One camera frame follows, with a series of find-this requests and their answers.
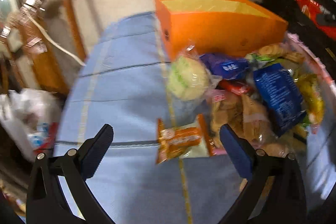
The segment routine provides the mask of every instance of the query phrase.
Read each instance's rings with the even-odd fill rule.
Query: white plastic bag
[[[33,150],[49,136],[49,128],[58,123],[61,109],[55,97],[44,90],[9,90],[0,95],[0,122],[22,155],[35,160]]]

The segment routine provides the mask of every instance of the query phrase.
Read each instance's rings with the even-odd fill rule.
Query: wooden chair
[[[11,17],[9,22],[6,23],[2,33],[0,33],[0,41],[4,43],[10,54],[13,73],[22,88],[25,87],[25,84],[16,66],[16,58],[8,45],[8,35],[13,28],[19,30],[23,42],[22,50],[32,61],[32,70],[40,87],[49,92],[57,92],[62,95],[67,95],[69,93],[69,87],[64,81],[64,77],[55,59],[50,42],[27,16],[28,13],[45,28],[43,19],[40,16],[40,8],[44,1],[45,0],[26,0],[20,8],[20,12],[16,16]],[[63,0],[63,5],[66,10],[68,24],[77,51],[75,54],[84,61],[86,52],[75,19],[72,1]]]

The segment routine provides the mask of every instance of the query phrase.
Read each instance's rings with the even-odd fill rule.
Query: red snack package
[[[249,86],[248,84],[239,82],[239,81],[221,80],[218,85],[222,89],[231,91],[232,93],[236,95],[241,95],[241,94],[249,95],[253,92],[253,88],[251,86]]]

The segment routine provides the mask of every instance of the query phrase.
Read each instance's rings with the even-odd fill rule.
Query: blue gripper pad
[[[251,179],[254,148],[247,140],[239,138],[228,124],[220,128],[219,137],[239,175],[247,180]]]

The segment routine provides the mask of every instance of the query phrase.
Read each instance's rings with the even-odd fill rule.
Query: orange snack wrapper
[[[197,115],[195,122],[177,128],[165,128],[162,120],[158,119],[157,139],[157,164],[176,157],[209,157],[215,154],[202,114]]]

